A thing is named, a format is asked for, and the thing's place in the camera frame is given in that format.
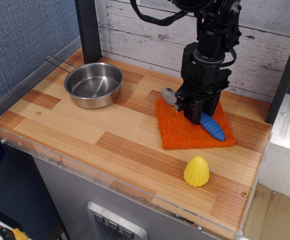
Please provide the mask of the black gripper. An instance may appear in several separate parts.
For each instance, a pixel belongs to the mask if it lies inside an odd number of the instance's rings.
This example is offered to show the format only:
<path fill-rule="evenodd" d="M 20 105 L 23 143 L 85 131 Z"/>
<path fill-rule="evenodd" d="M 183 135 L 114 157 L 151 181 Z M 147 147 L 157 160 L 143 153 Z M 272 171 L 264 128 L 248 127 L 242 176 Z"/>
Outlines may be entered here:
<path fill-rule="evenodd" d="M 200 124 L 202 110 L 213 116 L 221 91 L 228 87 L 231 70 L 222 66 L 225 53 L 217 58 L 207 58 L 198 50 L 198 43 L 187 45 L 183 51 L 182 86 L 176 91 L 177 111 L 194 125 Z"/>

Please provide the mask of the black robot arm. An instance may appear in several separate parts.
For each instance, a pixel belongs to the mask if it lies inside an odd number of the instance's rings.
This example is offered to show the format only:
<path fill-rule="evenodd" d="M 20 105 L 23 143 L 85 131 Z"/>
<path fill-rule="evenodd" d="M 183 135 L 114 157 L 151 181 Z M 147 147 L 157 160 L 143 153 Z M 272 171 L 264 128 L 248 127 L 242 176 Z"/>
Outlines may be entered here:
<path fill-rule="evenodd" d="M 213 116 L 221 91 L 228 87 L 228 77 L 237 55 L 234 47 L 242 35 L 239 30 L 241 5 L 238 0 L 174 0 L 180 12 L 157 19 L 140 13 L 136 1 L 131 6 L 137 16 L 159 26 L 169 26 L 189 12 L 196 17 L 197 41 L 183 51 L 182 86 L 176 91 L 175 109 L 198 125 L 203 114 Z"/>

